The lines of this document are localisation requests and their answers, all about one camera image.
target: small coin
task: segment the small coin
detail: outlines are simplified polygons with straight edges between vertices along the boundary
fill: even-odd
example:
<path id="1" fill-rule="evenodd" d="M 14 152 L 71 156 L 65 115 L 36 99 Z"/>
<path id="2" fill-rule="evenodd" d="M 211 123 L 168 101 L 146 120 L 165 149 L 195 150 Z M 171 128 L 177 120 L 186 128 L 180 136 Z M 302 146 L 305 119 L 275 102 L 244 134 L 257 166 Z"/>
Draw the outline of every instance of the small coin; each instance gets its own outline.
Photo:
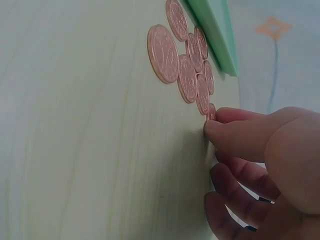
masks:
<path id="1" fill-rule="evenodd" d="M 175 37 L 180 42 L 186 41 L 188 37 L 188 24 L 184 11 L 178 1 L 167 0 L 165 3 L 165 13 Z"/>
<path id="2" fill-rule="evenodd" d="M 196 105 L 202 115 L 207 115 L 209 112 L 209 90 L 205 77 L 202 74 L 197 76 L 198 96 Z"/>
<path id="3" fill-rule="evenodd" d="M 193 33 L 188 34 L 188 38 L 185 41 L 185 50 L 191 59 L 195 71 L 200 73 L 202 70 L 202 57 L 197 38 Z"/>
<path id="4" fill-rule="evenodd" d="M 208 120 L 216 120 L 216 107 L 213 103 L 209 104 L 209 113 L 207 115 Z"/>
<path id="5" fill-rule="evenodd" d="M 183 100 L 188 103 L 194 103 L 197 98 L 197 76 L 190 58 L 186 55 L 179 56 L 179 77 L 178 87 Z"/>
<path id="6" fill-rule="evenodd" d="M 174 83 L 179 75 L 179 54 L 175 40 L 163 25 L 149 29 L 147 49 L 155 74 L 165 84 Z"/>
<path id="7" fill-rule="evenodd" d="M 207 59 L 208 58 L 208 44 L 207 44 L 204 32 L 202 31 L 202 29 L 200 27 L 196 26 L 194 28 L 194 34 L 195 34 L 197 41 L 198 41 L 198 44 L 199 44 L 202 59 Z"/>
<path id="8" fill-rule="evenodd" d="M 215 92 L 215 78 L 212 73 L 211 65 L 208 61 L 204 61 L 202 68 L 202 73 L 204 74 L 205 81 L 208 84 L 209 94 L 212 95 Z"/>

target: finger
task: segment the finger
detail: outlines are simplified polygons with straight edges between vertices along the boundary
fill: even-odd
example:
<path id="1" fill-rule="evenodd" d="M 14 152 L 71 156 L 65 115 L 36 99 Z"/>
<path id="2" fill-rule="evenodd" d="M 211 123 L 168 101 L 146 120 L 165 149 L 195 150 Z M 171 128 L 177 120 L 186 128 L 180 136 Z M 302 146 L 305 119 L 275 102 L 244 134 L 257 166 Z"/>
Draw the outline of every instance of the finger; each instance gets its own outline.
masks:
<path id="1" fill-rule="evenodd" d="M 245 223 L 259 227 L 266 218 L 271 203 L 258 201 L 246 192 L 229 168 L 222 163 L 212 168 L 211 178 L 215 190 L 222 196 L 230 210 Z"/>
<path id="2" fill-rule="evenodd" d="M 217 121 L 223 124 L 233 121 L 252 120 L 263 116 L 265 115 L 230 107 L 222 107 L 216 111 Z"/>
<path id="3" fill-rule="evenodd" d="M 226 124 L 207 121 L 204 133 L 213 145 L 230 156 L 251 162 L 263 162 L 266 145 L 279 128 L 305 115 L 300 108 L 284 108 L 253 120 L 237 120 Z"/>
<path id="4" fill-rule="evenodd" d="M 230 157 L 220 151 L 217 151 L 216 158 L 229 168 L 237 181 L 257 195 L 274 202 L 279 197 L 279 189 L 263 167 L 242 158 Z"/>
<path id="5" fill-rule="evenodd" d="M 251 240 L 254 232 L 241 227 L 228 213 L 224 200 L 217 192 L 204 197 L 206 219 L 219 240 Z"/>

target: green object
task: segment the green object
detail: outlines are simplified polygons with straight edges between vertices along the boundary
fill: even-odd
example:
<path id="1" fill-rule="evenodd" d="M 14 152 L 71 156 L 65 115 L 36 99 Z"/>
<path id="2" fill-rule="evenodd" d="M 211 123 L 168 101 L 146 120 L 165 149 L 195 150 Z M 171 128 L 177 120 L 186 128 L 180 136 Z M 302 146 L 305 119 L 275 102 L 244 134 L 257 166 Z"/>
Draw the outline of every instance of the green object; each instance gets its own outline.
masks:
<path id="1" fill-rule="evenodd" d="M 224 72 L 238 76 L 238 59 L 227 0 L 187 0 Z"/>

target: flower drawing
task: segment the flower drawing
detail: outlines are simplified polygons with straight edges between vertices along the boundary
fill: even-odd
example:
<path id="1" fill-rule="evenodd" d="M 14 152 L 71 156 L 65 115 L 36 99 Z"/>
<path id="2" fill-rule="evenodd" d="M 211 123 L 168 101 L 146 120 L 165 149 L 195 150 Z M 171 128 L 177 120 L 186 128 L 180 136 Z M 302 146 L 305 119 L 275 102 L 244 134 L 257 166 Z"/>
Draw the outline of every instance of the flower drawing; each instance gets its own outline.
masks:
<path id="1" fill-rule="evenodd" d="M 269 114 L 272 109 L 273 100 L 275 97 L 275 91 L 276 91 L 276 85 L 277 85 L 277 79 L 278 79 L 278 44 L 277 42 L 280 40 L 282 34 L 289 31 L 292 28 L 291 24 L 285 23 L 283 21 L 280 21 L 276 19 L 275 17 L 271 16 L 267 19 L 267 21 L 258 26 L 255 29 L 255 32 L 258 34 L 263 34 L 266 36 L 269 36 L 274 41 L 274 72 L 273 72 L 273 84 L 271 89 L 271 94 L 267 106 L 266 113 Z"/>

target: wood grain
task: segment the wood grain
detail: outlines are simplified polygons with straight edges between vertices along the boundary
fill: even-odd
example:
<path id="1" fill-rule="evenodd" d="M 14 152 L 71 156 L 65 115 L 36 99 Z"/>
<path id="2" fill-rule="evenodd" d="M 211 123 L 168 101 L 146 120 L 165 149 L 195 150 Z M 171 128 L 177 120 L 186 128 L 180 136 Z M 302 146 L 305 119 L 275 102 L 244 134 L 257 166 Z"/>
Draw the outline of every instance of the wood grain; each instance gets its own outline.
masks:
<path id="1" fill-rule="evenodd" d="M 0 2 L 1 239 L 212 237 L 205 117 L 153 72 L 155 24 L 165 0 Z M 211 102 L 238 107 L 209 61 Z"/>

